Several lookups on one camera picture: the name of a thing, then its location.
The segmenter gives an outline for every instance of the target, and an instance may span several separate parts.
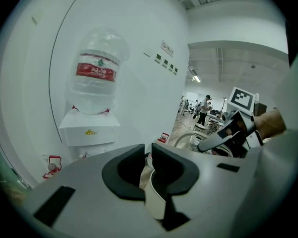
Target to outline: red label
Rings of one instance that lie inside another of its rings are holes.
[[[76,75],[115,82],[116,72],[112,69],[101,68],[89,63],[79,63],[77,65]]]

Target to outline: ceiling light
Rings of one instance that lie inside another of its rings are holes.
[[[194,78],[200,83],[200,80],[197,76],[194,76]]]

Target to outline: large water jug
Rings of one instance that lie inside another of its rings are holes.
[[[111,110],[117,72],[129,58],[129,46],[119,33],[106,27],[93,29],[80,44],[67,78],[66,99],[87,114]]]

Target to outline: person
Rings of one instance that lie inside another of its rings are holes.
[[[180,115],[184,115],[185,110],[186,110],[186,106],[187,106],[187,99],[184,96],[182,96]]]
[[[192,117],[192,119],[195,119],[195,117],[197,117],[197,115],[200,113],[200,110],[201,110],[201,103],[199,103],[195,109],[195,114],[194,116]]]
[[[208,114],[210,114],[211,113],[211,110],[212,110],[212,103],[211,102],[208,102]],[[210,117],[207,115],[207,118],[205,119],[205,125],[206,126],[208,126],[208,122],[209,122],[209,119],[210,119]]]
[[[211,102],[208,102],[208,113],[210,113],[211,112],[211,110],[212,110],[212,103]]]
[[[194,107],[192,106],[192,103],[190,103],[190,109],[189,109],[189,112],[191,112],[191,114],[193,114],[193,111],[194,111]]]
[[[180,105],[179,105],[179,109],[178,109],[178,114],[181,114],[181,113],[182,113],[184,102],[185,102],[185,98],[184,98],[184,96],[182,95],[182,96],[181,96]]]
[[[264,113],[259,117],[254,117],[254,122],[257,131],[264,140],[283,133],[286,130],[286,125],[278,109]],[[237,125],[246,131],[245,124],[242,121],[237,121]],[[228,135],[232,135],[232,131],[226,129]]]
[[[210,95],[208,94],[205,99],[201,102],[201,110],[200,110],[200,118],[198,123],[204,126],[205,118],[208,112],[208,101],[211,99]]]
[[[189,100],[187,100],[185,112],[189,112]]]

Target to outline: white wall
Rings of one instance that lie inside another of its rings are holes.
[[[223,105],[223,97],[230,96],[234,85],[225,84],[225,83],[190,83],[186,81],[186,86],[184,93],[193,92],[201,95],[201,98],[205,98],[207,94],[209,94],[212,98],[211,103],[213,105],[213,109],[221,110]],[[242,83],[238,83],[236,87],[242,88],[251,93],[259,93],[259,102],[265,104],[267,106],[267,111],[272,110],[276,107],[276,104],[272,98],[273,92],[268,92],[264,89],[261,89],[256,86],[246,85]]]
[[[287,59],[285,19],[272,4],[223,0],[188,11],[189,44],[212,41],[254,43],[276,50]]]
[[[61,155],[63,167],[70,161],[53,122],[48,78],[55,36],[73,1],[22,0],[0,32],[0,145],[31,186],[47,171],[41,154]]]
[[[183,96],[189,100],[190,103],[196,103],[196,100],[199,100],[199,94],[192,92],[184,92]]]
[[[98,26],[116,29],[131,48],[131,58],[117,77],[113,114],[121,127],[115,147],[145,143],[148,151],[162,132],[171,133],[184,89],[189,59],[185,10],[176,0],[77,0],[64,20],[52,56],[50,90],[57,125],[69,108],[64,87],[78,45]],[[162,40],[173,48],[173,58],[160,48]],[[150,58],[143,54],[146,50],[151,50]],[[157,64],[156,53],[172,62],[178,74]]]

